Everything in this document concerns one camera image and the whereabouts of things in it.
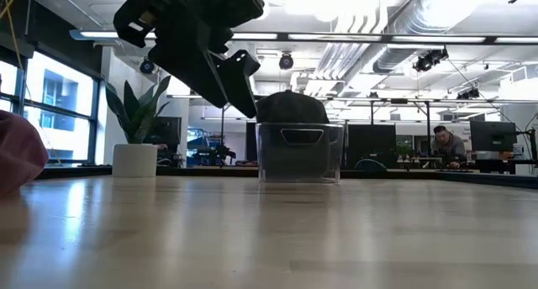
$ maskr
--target ceiling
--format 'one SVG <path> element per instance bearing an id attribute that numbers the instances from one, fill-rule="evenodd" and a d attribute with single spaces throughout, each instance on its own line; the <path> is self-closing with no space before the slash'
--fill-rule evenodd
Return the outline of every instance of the ceiling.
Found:
<path id="1" fill-rule="evenodd" d="M 62 18 L 80 29 L 113 29 L 112 21 L 115 11 L 125 0 L 36 0 Z M 313 14 L 290 14 L 289 0 L 265 0 L 270 12 L 263 20 L 253 20 L 236 28 L 235 31 L 289 31 L 289 32 L 332 32 L 339 28 L 339 22 L 345 18 L 339 16 L 333 21 L 320 21 Z M 386 0 L 385 17 L 390 17 L 406 0 Z M 458 3 L 443 3 L 446 12 L 458 9 Z M 345 9 L 355 13 L 358 5 L 346 6 Z M 538 0 L 519 0 L 508 4 L 508 0 L 482 0 L 480 4 L 461 22 L 457 23 L 448 34 L 536 34 L 538 18 L 534 11 Z M 279 81 L 288 84 L 294 72 L 313 72 L 327 53 L 325 43 L 279 43 L 279 42 L 234 42 L 229 47 L 248 49 L 261 61 L 261 69 L 254 75 L 257 82 Z M 137 64 L 147 54 L 147 49 L 137 49 L 123 44 L 116 48 L 116 53 L 128 63 Z M 290 71 L 281 71 L 278 67 L 280 55 L 289 51 L 295 61 Z M 538 48 L 529 46 L 449 46 L 448 51 L 454 65 L 462 71 L 464 78 L 447 61 L 432 71 L 417 76 L 411 70 L 413 57 L 398 66 L 387 75 L 372 74 L 371 71 L 350 71 L 345 76 L 345 91 L 367 93 L 379 90 L 402 96 L 415 97 L 430 92 L 442 94 L 451 88 L 466 83 L 467 79 L 482 78 L 484 89 L 498 88 L 498 79 L 517 69 L 529 60 L 538 60 Z"/>

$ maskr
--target window frame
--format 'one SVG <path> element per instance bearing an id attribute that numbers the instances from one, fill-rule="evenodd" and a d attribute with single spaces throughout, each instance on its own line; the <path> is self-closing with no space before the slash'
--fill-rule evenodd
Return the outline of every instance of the window frame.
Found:
<path id="1" fill-rule="evenodd" d="M 15 95 L 9 95 L 9 94 L 5 94 L 5 93 L 0 92 L 0 98 L 2 100 L 10 101 L 11 104 L 12 104 L 12 113 L 16 113 L 16 114 L 21 115 L 21 116 L 24 115 L 24 107 L 28 106 L 29 108 L 44 109 L 44 110 L 46 110 L 48 112 L 58 113 L 60 115 L 65 115 L 65 116 L 68 116 L 68 117 L 80 118 L 80 119 L 87 120 L 89 122 L 89 126 L 90 126 L 90 134 L 89 134 L 89 137 L 88 137 L 89 140 L 88 140 L 87 159 L 86 160 L 64 160 L 64 159 L 60 159 L 60 162 L 62 164 L 63 163 L 65 163 L 65 164 L 93 164 L 93 163 L 95 163 L 95 151 L 96 151 L 95 148 L 96 148 L 96 143 L 97 143 L 97 130 L 98 130 L 98 103 L 99 103 L 98 99 L 99 99 L 99 86 L 100 86 L 100 83 L 101 83 L 101 79 L 96 78 L 93 74 L 88 74 L 84 70 L 80 70 L 80 69 L 77 69 L 76 67 L 67 65 L 64 62 L 62 62 L 62 60 L 56 59 L 55 57 L 49 55 L 48 53 L 45 53 L 43 51 L 38 51 L 38 50 L 36 50 L 36 52 L 38 52 L 38 53 L 40 53 L 42 55 L 45 55 L 45 56 L 51 58 L 52 60 L 55 60 L 55 61 L 63 64 L 64 66 L 70 67 L 71 69 L 73 69 L 75 71 L 79 71 L 82 74 L 92 78 L 92 80 L 93 80 L 92 110 L 91 110 L 90 115 L 87 116 L 85 114 L 77 113 L 77 112 L 71 111 L 69 109 L 58 108 L 58 107 L 53 106 L 53 105 L 44 104 L 42 102 L 36 102 L 36 101 L 33 101 L 33 100 L 26 99 L 25 98 L 26 97 L 26 90 L 25 90 L 24 87 L 26 85 L 26 76 L 27 76 L 28 62 L 29 62 L 29 59 L 26 58 L 26 57 L 21 57 L 21 59 L 23 61 L 23 67 L 24 67 L 23 70 L 21 70 L 17 66 L 15 66 L 17 68 L 17 83 L 16 83 L 16 88 L 15 88 Z M 48 164 L 54 165 L 57 162 L 58 162 L 57 159 L 50 159 Z"/>

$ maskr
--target table surface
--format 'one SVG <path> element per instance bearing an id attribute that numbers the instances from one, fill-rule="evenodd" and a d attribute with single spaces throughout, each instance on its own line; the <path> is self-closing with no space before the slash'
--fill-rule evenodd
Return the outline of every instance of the table surface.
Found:
<path id="1" fill-rule="evenodd" d="M 443 181 L 38 181 L 0 288 L 536 288 L 538 194 Z"/>

